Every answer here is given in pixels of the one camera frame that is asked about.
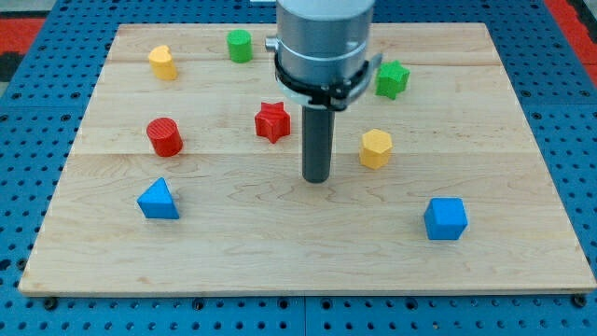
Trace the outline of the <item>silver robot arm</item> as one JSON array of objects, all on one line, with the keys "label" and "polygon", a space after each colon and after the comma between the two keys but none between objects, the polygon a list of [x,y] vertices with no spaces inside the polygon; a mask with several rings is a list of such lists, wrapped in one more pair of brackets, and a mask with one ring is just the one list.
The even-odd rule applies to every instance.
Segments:
[{"label": "silver robot arm", "polygon": [[281,90],[298,104],[341,111],[368,88],[382,63],[367,58],[374,0],[278,0],[274,54]]}]

